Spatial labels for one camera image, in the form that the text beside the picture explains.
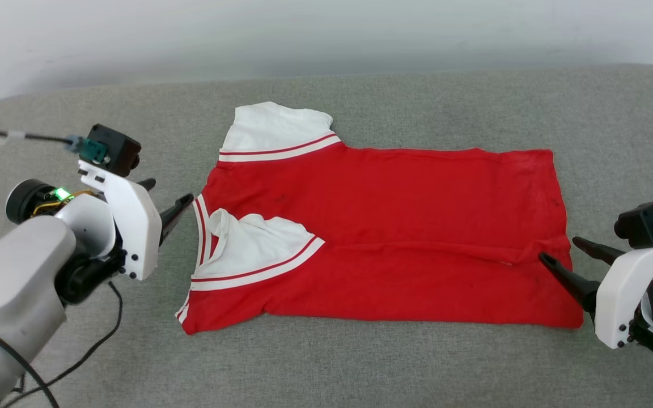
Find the white stripe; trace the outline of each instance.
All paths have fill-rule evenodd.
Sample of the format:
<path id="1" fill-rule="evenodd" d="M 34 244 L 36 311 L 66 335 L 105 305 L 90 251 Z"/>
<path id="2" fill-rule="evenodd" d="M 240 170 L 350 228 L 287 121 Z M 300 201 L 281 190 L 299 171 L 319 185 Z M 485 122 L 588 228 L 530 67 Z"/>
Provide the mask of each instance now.
<path id="1" fill-rule="evenodd" d="M 306 248 L 304 252 L 301 253 L 301 255 L 281 266 L 267 269 L 257 274 L 247 275 L 234 279 L 191 282 L 191 290 L 205 291 L 228 289 L 229 287 L 243 286 L 245 284 L 256 283 L 265 281 L 266 279 L 270 279 L 272 277 L 277 277 L 280 274 L 285 274 L 288 271 L 291 271 L 292 269 L 295 269 L 296 267 L 306 262 L 309 258 L 311 258 L 311 256 L 313 256 L 313 254 L 316 253 L 317 250 L 319 250 L 319 248 L 321 248 L 322 245 L 324 245 L 324 240 L 316 238 L 316 240 L 312 241 L 311 245 L 309 245 L 308 248 Z"/>
<path id="2" fill-rule="evenodd" d="M 200 212 L 198 212 L 198 199 L 200 199 L 200 196 L 198 196 L 194 201 L 193 201 L 193 211 L 195 211 L 195 220 L 196 224 L 198 224 L 198 257 L 195 258 L 195 269 L 198 269 L 198 266 L 200 266 L 200 256 L 203 248 L 203 224 L 200 220 Z"/>
<path id="3" fill-rule="evenodd" d="M 203 211 L 203 222 L 206 222 L 210 214 L 208 214 L 208 209 L 205 207 L 203 195 L 199 195 L 196 201 L 198 201 L 198 205 Z M 203 230 L 205 230 L 205 257 L 203 258 L 203 263 L 205 263 L 210 258 L 210 246 L 212 245 L 213 235 L 208 231 L 207 225 L 203 226 Z"/>
<path id="4" fill-rule="evenodd" d="M 340 141 L 337 135 L 328 137 L 321 142 L 314 144 L 309 144 L 308 146 L 299 147 L 298 149 L 287 150 L 286 152 L 278 153 L 259 153 L 257 155 L 218 155 L 218 160 L 220 161 L 235 161 L 235 162 L 244 162 L 244 161 L 265 161 L 265 160 L 280 160 L 286 158 L 293 158 L 296 156 L 301 156 L 303 154 L 314 152 L 319 149 L 324 149 L 324 147 L 333 145 Z"/>
<path id="5" fill-rule="evenodd" d="M 175 316 L 178 318 L 178 321 L 183 324 L 183 322 L 186 320 L 186 316 L 188 316 L 188 307 L 189 303 L 188 300 L 190 299 L 190 292 L 188 292 L 188 295 L 186 296 L 186 301 L 184 304 L 181 306 L 181 308 L 178 309 L 178 312 L 176 312 Z"/>

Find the green led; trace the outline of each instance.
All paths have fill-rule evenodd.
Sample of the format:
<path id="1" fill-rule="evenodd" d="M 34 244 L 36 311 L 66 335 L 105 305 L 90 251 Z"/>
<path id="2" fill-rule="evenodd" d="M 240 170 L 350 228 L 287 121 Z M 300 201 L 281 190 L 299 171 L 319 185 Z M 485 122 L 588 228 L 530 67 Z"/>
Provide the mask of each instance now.
<path id="1" fill-rule="evenodd" d="M 64 201 L 65 198 L 71 195 L 70 193 L 68 193 L 66 189 L 63 188 L 58 188 L 55 191 L 52 191 L 52 194 L 57 196 L 57 199 L 59 199 L 60 201 Z"/>

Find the gray fabric surface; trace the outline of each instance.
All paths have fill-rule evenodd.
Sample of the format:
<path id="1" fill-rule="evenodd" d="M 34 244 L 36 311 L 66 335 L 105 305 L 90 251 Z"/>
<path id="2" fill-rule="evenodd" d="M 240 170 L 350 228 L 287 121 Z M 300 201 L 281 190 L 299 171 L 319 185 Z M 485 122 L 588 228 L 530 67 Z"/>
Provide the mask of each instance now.
<path id="1" fill-rule="evenodd" d="M 163 209 L 202 188 L 234 108 L 267 100 L 331 114 L 353 147 L 552 149 L 570 236 L 626 248 L 612 232 L 617 214 L 653 201 L 653 66 L 85 88 L 0 101 L 0 128 L 118 129 L 142 143 L 133 177 L 158 179 L 152 197 Z M 12 228 L 3 205 L 18 181 L 77 189 L 76 169 L 56 144 L 1 149 L 0 236 Z M 122 328 L 53 387 L 62 406 L 653 406 L 650 352 L 608 349 L 590 321 L 557 330 L 263 316 L 186 336 L 173 313 L 196 244 L 190 211 L 150 279 L 115 279 Z M 578 251 L 573 259 L 590 278 L 607 270 Z M 101 287 L 70 308 L 36 360 L 41 374 L 79 359 L 111 329 L 116 307 Z"/>

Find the cable connector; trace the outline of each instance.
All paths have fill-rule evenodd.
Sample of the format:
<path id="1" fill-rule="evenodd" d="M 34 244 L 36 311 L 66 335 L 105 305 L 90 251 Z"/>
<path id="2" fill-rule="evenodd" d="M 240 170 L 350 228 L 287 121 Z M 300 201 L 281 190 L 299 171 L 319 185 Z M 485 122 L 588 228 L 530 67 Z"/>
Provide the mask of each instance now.
<path id="1" fill-rule="evenodd" d="M 70 134 L 67 136 L 67 140 L 70 140 L 72 144 L 65 146 L 65 150 L 80 155 L 83 160 L 95 164 L 106 163 L 108 161 L 109 157 L 107 157 L 106 144 L 92 139 L 85 139 L 76 134 Z"/>

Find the red fabric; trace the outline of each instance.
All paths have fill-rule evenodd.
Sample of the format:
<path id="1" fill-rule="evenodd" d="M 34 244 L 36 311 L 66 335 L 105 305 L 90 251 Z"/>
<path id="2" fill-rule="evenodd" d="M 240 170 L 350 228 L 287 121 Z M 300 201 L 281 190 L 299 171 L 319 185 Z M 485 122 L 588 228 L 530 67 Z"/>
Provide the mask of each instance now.
<path id="1" fill-rule="evenodd" d="M 260 214 L 326 241 L 293 271 L 192 291 L 187 333 L 262 312 L 361 320 L 521 323 L 578 328 L 583 312 L 541 266 L 570 266 L 566 213 L 549 150 L 353 149 L 219 161 L 209 212 Z"/>

